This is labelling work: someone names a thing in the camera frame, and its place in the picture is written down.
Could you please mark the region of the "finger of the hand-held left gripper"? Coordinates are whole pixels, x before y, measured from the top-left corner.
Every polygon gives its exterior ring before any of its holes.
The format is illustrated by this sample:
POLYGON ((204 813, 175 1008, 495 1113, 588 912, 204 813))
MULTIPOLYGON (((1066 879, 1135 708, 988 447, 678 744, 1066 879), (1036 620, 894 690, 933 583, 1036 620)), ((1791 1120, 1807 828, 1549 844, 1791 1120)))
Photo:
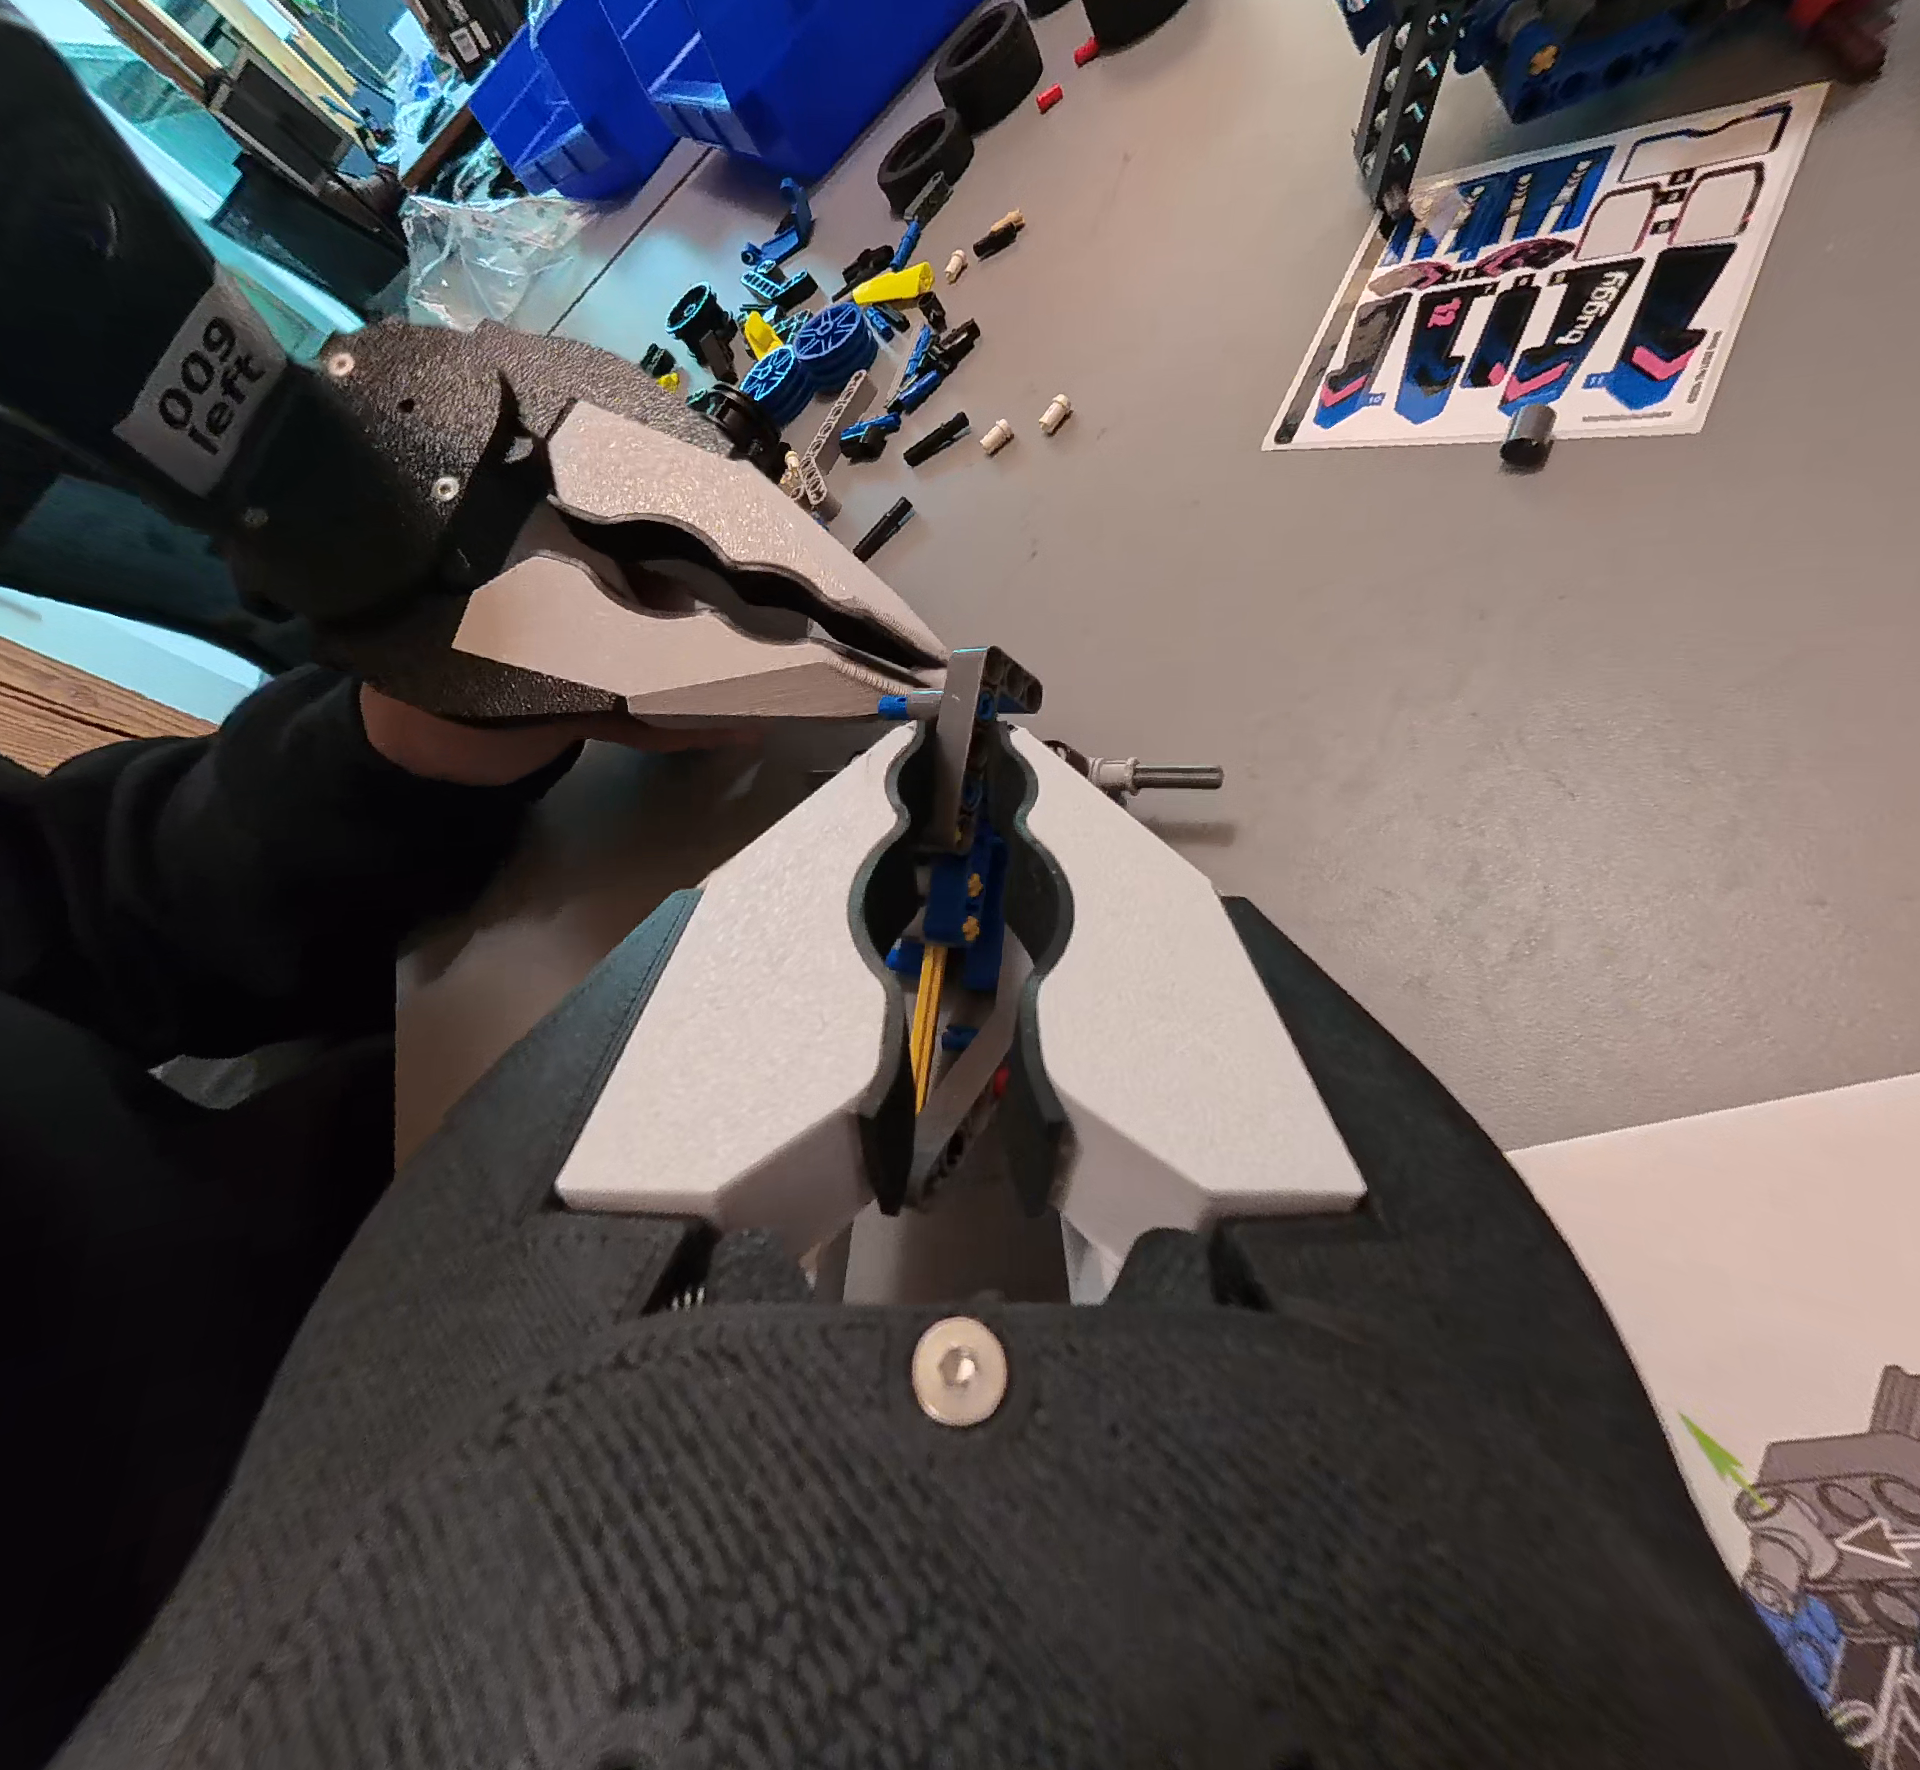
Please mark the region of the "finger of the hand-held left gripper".
POLYGON ((945 683, 822 637, 753 633, 714 605, 649 607, 552 554, 476 591, 453 647, 611 692, 649 725, 872 721, 881 699, 945 683))
POLYGON ((628 566, 696 566, 741 601, 820 625, 847 649, 910 668, 949 647, 847 544, 748 463, 573 404, 545 440, 552 502, 628 566))

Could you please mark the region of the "person's dark clothed torso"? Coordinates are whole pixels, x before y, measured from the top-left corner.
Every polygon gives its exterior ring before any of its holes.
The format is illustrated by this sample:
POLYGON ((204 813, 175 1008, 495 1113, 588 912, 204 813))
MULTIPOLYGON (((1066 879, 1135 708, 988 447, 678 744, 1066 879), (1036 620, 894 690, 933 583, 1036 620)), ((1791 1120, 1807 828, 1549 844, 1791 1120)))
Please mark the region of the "person's dark clothed torso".
POLYGON ((230 1109, 5 1000, 3 1762, 44 1765, 179 1586, 395 1173, 395 1042, 230 1109))

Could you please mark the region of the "pile of loose lego pieces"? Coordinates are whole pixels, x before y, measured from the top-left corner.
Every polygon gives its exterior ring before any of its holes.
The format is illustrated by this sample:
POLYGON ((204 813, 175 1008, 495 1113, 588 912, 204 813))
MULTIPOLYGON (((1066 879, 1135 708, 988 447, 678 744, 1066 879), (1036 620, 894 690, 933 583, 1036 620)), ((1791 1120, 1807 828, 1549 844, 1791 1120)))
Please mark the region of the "pile of loose lego pieces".
POLYGON ((790 187, 781 232, 743 250, 743 301, 691 286, 641 357, 737 463, 771 478, 818 524, 842 510, 833 471, 881 463, 984 339, 976 320, 949 314, 946 289, 1016 248, 1026 219, 1012 208, 973 246, 931 263, 924 227, 949 196, 949 175, 936 173, 910 199, 896 243, 862 250, 828 291, 795 263, 810 248, 811 214, 790 187))

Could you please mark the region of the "lego instruction booklet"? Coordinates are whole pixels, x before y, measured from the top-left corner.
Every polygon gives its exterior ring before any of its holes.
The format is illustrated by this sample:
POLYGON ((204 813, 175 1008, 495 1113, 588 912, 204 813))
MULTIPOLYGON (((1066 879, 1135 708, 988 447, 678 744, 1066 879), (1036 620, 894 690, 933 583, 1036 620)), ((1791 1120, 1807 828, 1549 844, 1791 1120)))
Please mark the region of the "lego instruction booklet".
POLYGON ((1512 1154, 1862 1765, 1919 1762, 1919 1077, 1512 1154))

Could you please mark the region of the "lego sticker sheet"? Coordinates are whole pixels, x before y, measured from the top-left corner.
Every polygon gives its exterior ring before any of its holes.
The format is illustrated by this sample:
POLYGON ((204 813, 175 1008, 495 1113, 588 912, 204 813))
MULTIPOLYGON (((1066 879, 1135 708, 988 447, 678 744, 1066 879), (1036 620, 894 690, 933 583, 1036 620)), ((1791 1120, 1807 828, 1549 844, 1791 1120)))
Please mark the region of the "lego sticker sheet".
POLYGON ((1712 412, 1831 82, 1508 155, 1357 250, 1269 455, 1687 437, 1712 412))

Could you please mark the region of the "person's left hand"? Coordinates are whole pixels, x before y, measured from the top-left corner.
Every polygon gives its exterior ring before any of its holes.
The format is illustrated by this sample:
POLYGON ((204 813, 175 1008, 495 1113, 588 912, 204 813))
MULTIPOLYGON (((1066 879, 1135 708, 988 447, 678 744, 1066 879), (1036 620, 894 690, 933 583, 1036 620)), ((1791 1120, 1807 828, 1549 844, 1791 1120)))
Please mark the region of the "person's left hand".
POLYGON ((403 703, 373 685, 359 685, 364 737, 395 769, 459 787, 507 790, 588 744, 649 755, 747 748, 761 742, 756 726, 658 726, 622 711, 565 716, 541 723, 470 725, 403 703))

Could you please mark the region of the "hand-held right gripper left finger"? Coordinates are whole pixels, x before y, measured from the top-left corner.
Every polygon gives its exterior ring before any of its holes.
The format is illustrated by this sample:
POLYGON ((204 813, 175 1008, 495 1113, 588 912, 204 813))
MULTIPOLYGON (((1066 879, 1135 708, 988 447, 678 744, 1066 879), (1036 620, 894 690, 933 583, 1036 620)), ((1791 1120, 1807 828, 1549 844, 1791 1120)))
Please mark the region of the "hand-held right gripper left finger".
POLYGON ((872 1184, 857 1113, 899 1052, 901 993, 855 888, 905 827, 893 726, 701 886, 558 1173, 566 1208, 695 1216, 810 1254, 872 1184))

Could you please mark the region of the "blue grey lego sub-assembly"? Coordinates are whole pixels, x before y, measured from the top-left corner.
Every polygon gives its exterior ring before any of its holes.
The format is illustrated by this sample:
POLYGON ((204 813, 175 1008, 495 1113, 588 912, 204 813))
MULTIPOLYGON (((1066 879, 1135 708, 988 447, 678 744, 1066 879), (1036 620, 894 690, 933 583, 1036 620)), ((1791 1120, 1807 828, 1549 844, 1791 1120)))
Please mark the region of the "blue grey lego sub-assembly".
POLYGON ((1012 723, 1042 703, 1040 681, 1000 649, 962 651, 940 690, 885 697, 876 713, 910 725, 881 787, 896 828, 855 874, 849 919, 876 967, 921 942, 913 995, 887 998, 881 1064, 857 1105, 857 1137, 876 1207, 899 1215, 936 1188, 946 1131, 931 1125, 949 987, 997 993, 1008 942, 1026 959, 1012 998, 997 998, 1012 1040, 989 1072, 1008 1069, 1002 1097, 1022 1203, 1051 1202, 1064 1171, 1070 1110, 1047 1064, 1042 995, 1081 929, 1064 840, 1036 836, 1037 746, 1012 723))

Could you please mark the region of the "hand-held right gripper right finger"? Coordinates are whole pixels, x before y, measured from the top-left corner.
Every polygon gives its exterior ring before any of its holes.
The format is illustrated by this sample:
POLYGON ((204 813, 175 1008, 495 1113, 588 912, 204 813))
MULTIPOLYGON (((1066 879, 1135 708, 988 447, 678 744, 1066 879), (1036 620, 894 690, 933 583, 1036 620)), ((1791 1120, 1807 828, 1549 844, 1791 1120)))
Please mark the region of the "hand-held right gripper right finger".
POLYGON ((1348 1212, 1366 1181, 1213 881, 1014 726, 1014 834, 1064 891, 1025 945, 1064 1224, 1105 1260, 1152 1231, 1348 1212))

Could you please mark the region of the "wooden board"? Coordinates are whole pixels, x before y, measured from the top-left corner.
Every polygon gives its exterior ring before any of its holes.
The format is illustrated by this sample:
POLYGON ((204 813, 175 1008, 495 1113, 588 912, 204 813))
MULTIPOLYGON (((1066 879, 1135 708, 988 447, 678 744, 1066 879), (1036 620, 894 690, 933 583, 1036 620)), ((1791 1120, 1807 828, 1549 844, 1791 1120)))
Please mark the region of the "wooden board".
POLYGON ((195 739, 213 726, 3 637, 3 759, 49 774, 112 744, 195 739))

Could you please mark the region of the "clear plastic bag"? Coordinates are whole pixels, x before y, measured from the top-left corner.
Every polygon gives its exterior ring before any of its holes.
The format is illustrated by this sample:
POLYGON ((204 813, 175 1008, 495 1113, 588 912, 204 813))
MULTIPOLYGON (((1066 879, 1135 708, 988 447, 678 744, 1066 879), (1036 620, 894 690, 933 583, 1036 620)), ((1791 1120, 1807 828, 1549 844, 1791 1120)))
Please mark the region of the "clear plastic bag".
POLYGON ((452 333, 509 321, 594 219, 597 207, 555 196, 483 201, 410 196, 401 207, 409 320, 452 333))

